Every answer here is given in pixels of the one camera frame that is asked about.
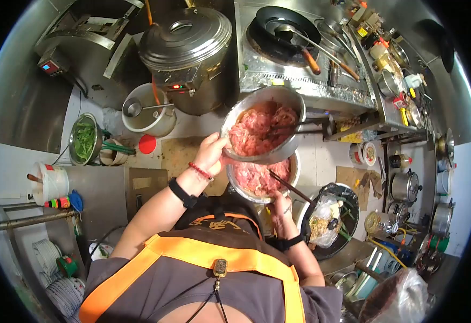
stack of plates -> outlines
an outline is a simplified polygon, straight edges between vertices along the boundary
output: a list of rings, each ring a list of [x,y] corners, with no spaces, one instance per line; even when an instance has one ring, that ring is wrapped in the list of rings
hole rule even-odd
[[[45,272],[41,271],[39,273],[39,276],[40,276],[40,281],[42,282],[45,288],[49,287],[49,285],[52,284],[55,280],[59,278],[63,278],[63,274],[60,271],[50,276],[47,275]]]
[[[84,282],[78,278],[60,278],[47,287],[47,294],[69,322],[79,322],[78,312],[84,295]]]
[[[61,250],[57,245],[43,239],[33,243],[33,251],[45,274],[51,276],[59,271],[56,259],[61,257]]]

wok burner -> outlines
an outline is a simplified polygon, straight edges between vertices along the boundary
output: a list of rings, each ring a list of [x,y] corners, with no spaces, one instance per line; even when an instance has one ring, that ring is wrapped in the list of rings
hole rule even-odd
[[[305,59],[299,50],[295,48],[295,45],[304,46],[316,61],[319,54],[318,49],[314,48],[311,44],[304,41],[300,37],[294,34],[291,35],[293,36],[291,39],[288,39],[284,36],[273,37],[274,30],[283,24],[292,25],[304,36],[309,37],[309,32],[304,30],[302,26],[294,21],[269,17],[265,20],[265,22],[263,22],[262,19],[259,21],[259,19],[256,17],[252,20],[246,29],[246,37],[249,44],[254,50],[257,51],[258,54],[281,65],[295,67],[307,66]]]

chopsticks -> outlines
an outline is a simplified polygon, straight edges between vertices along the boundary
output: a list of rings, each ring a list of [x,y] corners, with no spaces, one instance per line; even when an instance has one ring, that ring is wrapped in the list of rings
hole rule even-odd
[[[279,135],[280,133],[274,133],[274,130],[278,129],[287,129],[287,128],[296,128],[297,126],[301,125],[309,125],[309,124],[314,124],[314,125],[320,125],[322,123],[323,118],[312,118],[310,120],[306,120],[303,122],[298,122],[294,125],[287,125],[287,126],[271,126],[271,132],[268,133],[267,135]],[[322,130],[305,130],[305,131],[294,131],[293,133],[295,134],[309,134],[309,133],[323,133]]]
[[[291,184],[289,184],[288,182],[286,182],[285,180],[283,180],[282,178],[280,178],[276,173],[274,173],[272,170],[270,170],[270,175],[272,178],[275,178],[279,183],[281,183],[282,185],[284,185],[285,187],[287,187],[288,189],[290,189],[291,191],[295,192],[296,194],[298,194],[298,196],[300,196],[301,198],[303,198],[304,200],[306,200],[307,202],[309,202],[310,204],[314,205],[314,201],[311,200],[309,197],[307,197],[304,193],[302,193],[301,191],[297,190],[294,186],[292,186]]]

raw pork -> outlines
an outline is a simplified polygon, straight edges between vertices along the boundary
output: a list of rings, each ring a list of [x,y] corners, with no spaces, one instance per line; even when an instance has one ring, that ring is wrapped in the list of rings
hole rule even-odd
[[[284,188],[275,178],[271,177],[268,170],[272,170],[283,180],[289,181],[289,159],[272,165],[236,162],[233,167],[235,179],[239,185],[257,196],[269,196],[270,193]]]
[[[273,101],[256,104],[245,111],[228,132],[232,149],[240,156],[270,152],[294,131],[294,128],[277,129],[268,135],[271,126],[295,125],[297,120],[297,114],[290,107],[281,107]]]

black smartwatch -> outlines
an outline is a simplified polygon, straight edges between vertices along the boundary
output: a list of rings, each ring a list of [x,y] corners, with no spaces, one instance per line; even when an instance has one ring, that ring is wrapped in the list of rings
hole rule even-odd
[[[275,247],[275,249],[277,249],[278,251],[282,251],[282,252],[289,250],[289,248],[291,248],[292,246],[294,246],[295,244],[301,241],[303,241],[302,235],[297,235],[293,239],[289,239],[289,240],[279,239],[276,237],[266,239],[266,242],[268,244]]]
[[[180,185],[178,185],[178,183],[176,182],[176,177],[171,178],[168,185],[169,185],[169,188],[174,193],[174,195],[176,195],[180,200],[182,200],[183,206],[186,209],[192,209],[194,207],[194,205],[196,205],[196,203],[198,202],[199,197],[187,194],[187,192],[184,191],[180,187]]]

